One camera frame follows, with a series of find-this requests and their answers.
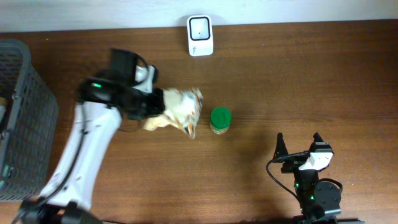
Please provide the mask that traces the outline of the green lid jar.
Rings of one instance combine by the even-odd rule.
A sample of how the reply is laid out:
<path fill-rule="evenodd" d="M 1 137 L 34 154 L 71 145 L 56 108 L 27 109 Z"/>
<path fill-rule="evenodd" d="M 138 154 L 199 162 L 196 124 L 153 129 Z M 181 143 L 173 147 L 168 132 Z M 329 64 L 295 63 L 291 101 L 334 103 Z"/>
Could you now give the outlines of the green lid jar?
<path fill-rule="evenodd" d="M 225 107 L 214 108 L 210 115 L 210 129 L 215 134 L 224 134 L 227 132 L 232 122 L 232 114 Z"/>

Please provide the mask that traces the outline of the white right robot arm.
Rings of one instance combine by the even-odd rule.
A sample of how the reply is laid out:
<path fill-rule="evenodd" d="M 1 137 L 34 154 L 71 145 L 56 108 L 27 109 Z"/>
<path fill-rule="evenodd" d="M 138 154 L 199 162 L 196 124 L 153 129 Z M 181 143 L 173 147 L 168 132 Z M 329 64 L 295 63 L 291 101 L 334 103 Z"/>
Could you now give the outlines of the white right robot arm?
<path fill-rule="evenodd" d="M 283 134 L 277 134 L 274 156 L 268 164 L 281 163 L 281 173 L 294 175 L 294 191 L 281 184 L 269 169 L 270 178 L 292 194 L 300 205 L 301 216 L 295 223 L 338 223 L 343 185 L 333 179 L 319 178 L 318 173 L 330 165 L 334 152 L 318 133 L 313 135 L 309 149 L 290 154 Z"/>

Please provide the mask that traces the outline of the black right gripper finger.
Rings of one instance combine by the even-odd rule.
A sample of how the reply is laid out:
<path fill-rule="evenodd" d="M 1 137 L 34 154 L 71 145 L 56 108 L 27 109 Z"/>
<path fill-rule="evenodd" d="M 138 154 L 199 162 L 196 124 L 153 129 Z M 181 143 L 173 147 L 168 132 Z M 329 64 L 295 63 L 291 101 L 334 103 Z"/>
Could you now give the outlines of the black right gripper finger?
<path fill-rule="evenodd" d="M 289 153 L 283 139 L 283 134 L 278 133 L 273 159 L 278 159 L 280 157 L 287 156 L 288 154 Z"/>
<path fill-rule="evenodd" d="M 313 135 L 313 142 L 310 145 L 309 151 L 310 152 L 316 152 L 319 149 L 323 149 L 324 145 L 323 145 L 323 139 L 321 138 L 321 136 L 318 133 L 315 133 Z"/>

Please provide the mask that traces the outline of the beige snack bag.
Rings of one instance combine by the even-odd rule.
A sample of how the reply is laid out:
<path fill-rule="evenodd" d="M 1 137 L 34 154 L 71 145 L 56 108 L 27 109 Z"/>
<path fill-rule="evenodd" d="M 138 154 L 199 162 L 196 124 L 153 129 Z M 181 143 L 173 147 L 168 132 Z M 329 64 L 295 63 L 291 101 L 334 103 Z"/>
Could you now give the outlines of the beige snack bag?
<path fill-rule="evenodd" d="M 148 118 L 143 126 L 147 131 L 154 131 L 171 125 L 182 130 L 190 139 L 196 136 L 196 126 L 203 107 L 203 95 L 198 88 L 163 90 L 165 110 L 152 118 Z"/>

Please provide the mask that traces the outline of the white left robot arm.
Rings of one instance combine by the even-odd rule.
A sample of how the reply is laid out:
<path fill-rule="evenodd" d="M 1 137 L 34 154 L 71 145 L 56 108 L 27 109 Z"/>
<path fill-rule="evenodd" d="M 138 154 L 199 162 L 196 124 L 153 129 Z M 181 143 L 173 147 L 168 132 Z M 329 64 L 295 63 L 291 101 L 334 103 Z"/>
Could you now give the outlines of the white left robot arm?
<path fill-rule="evenodd" d="M 78 89 L 75 119 L 61 159 L 36 201 L 24 200 L 14 223 L 101 223 L 91 212 L 106 150 L 127 113 L 143 120 L 164 111 L 163 92 L 145 78 L 89 77 Z"/>

